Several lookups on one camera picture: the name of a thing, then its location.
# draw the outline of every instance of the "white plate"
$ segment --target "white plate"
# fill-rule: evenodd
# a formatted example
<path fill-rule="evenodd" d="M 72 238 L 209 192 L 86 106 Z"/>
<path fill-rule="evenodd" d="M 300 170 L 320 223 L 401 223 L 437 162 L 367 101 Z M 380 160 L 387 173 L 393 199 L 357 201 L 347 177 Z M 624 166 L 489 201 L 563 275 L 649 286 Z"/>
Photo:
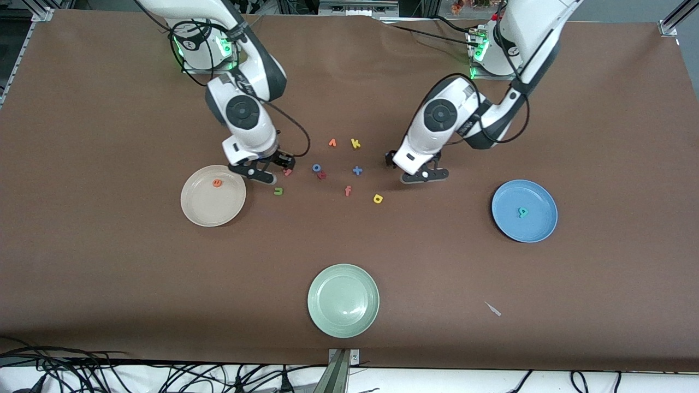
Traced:
<path fill-rule="evenodd" d="M 221 180 L 219 187 L 214 186 Z M 227 166 L 199 169 L 187 179 L 180 195 L 182 212 L 202 227 L 218 227 L 238 215 L 245 204 L 245 182 Z"/>

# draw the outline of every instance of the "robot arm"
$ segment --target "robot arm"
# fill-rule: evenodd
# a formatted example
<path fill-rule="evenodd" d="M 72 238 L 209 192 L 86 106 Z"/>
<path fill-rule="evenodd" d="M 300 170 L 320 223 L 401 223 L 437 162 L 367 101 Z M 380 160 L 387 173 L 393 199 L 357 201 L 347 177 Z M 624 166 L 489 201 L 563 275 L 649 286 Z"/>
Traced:
<path fill-rule="evenodd" d="M 500 21 L 500 33 L 496 21 L 485 27 L 490 48 L 479 62 L 493 73 L 503 73 L 504 69 L 511 73 L 513 66 L 523 63 L 518 78 L 512 81 L 499 104 L 491 103 L 463 77 L 438 83 L 417 111 L 401 147 L 387 155 L 388 164 L 405 171 L 401 178 L 404 183 L 446 179 L 449 172 L 437 165 L 442 146 L 454 132 L 475 149 L 489 149 L 503 139 L 514 116 L 556 58 L 563 25 L 582 1 L 508 2 L 507 12 Z M 446 100 L 449 105 L 442 102 L 435 106 L 439 100 Z M 446 115 L 445 110 L 431 110 L 442 107 L 455 111 Z M 430 162 L 435 163 L 434 169 L 428 167 Z"/>
<path fill-rule="evenodd" d="M 279 62 L 267 52 L 230 3 L 221 0 L 140 0 L 140 3 L 150 12 L 166 18 L 173 28 L 187 20 L 210 20 L 220 24 L 226 29 L 223 34 L 227 40 L 237 42 L 245 51 L 247 60 L 208 82 L 205 99 L 216 119 L 231 132 L 222 144 L 229 169 L 261 183 L 276 183 L 276 176 L 267 171 L 269 165 L 292 169 L 295 164 L 293 155 L 279 150 L 276 128 L 261 105 L 261 101 L 281 97 L 287 86 L 287 75 Z M 192 51 L 205 51 L 208 60 L 208 51 L 214 45 L 201 45 L 206 39 L 208 37 L 189 38 L 188 41 Z"/>

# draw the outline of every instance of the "round black joint cap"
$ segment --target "round black joint cap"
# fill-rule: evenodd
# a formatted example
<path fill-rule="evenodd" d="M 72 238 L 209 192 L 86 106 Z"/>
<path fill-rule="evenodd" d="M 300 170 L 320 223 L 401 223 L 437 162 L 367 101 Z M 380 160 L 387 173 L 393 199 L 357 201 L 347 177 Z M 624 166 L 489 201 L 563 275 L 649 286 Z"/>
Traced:
<path fill-rule="evenodd" d="M 251 129 L 257 125 L 260 109 L 249 96 L 235 96 L 226 104 L 226 117 L 237 128 Z"/>
<path fill-rule="evenodd" d="M 456 106 L 446 99 L 436 99 L 427 104 L 425 125 L 432 132 L 445 131 L 456 123 Z"/>

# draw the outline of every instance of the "gray floor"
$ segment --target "gray floor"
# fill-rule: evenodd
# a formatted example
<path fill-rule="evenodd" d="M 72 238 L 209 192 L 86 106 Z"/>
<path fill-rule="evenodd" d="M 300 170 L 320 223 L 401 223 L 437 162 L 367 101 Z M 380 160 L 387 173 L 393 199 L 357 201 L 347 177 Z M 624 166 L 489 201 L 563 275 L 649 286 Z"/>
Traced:
<path fill-rule="evenodd" d="M 658 22 L 672 11 L 681 0 L 585 0 L 573 14 L 572 20 L 588 22 Z M 95 10 L 138 11 L 132 0 L 77 0 L 76 8 Z M 679 46 L 692 80 L 694 91 L 699 97 L 699 12 L 695 12 L 677 29 Z M 6 29 L 0 29 L 0 47 Z M 0 63 L 9 62 L 9 51 Z M 0 81 L 6 76 L 0 72 Z"/>

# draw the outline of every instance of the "brown table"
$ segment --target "brown table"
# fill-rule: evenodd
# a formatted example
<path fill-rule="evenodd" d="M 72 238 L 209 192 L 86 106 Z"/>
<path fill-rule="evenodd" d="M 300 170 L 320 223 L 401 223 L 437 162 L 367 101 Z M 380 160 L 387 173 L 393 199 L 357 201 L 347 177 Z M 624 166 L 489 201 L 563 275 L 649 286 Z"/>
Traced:
<path fill-rule="evenodd" d="M 280 178 L 283 196 L 248 183 L 242 213 L 207 229 L 184 217 L 180 190 L 225 164 L 228 131 L 164 36 L 139 13 L 60 10 L 36 28 L 0 111 L 2 334 L 149 359 L 319 363 L 344 347 L 373 366 L 697 369 L 699 105 L 675 40 L 654 24 L 569 23 L 528 131 L 445 148 L 449 180 L 408 187 L 383 154 L 429 87 L 467 69 L 463 46 L 367 17 L 254 29 L 312 149 Z M 496 101 L 507 86 L 478 84 Z M 493 192 L 516 178 L 556 199 L 546 241 L 493 223 Z M 337 263 L 381 293 L 374 325 L 347 340 L 306 310 L 310 282 Z"/>

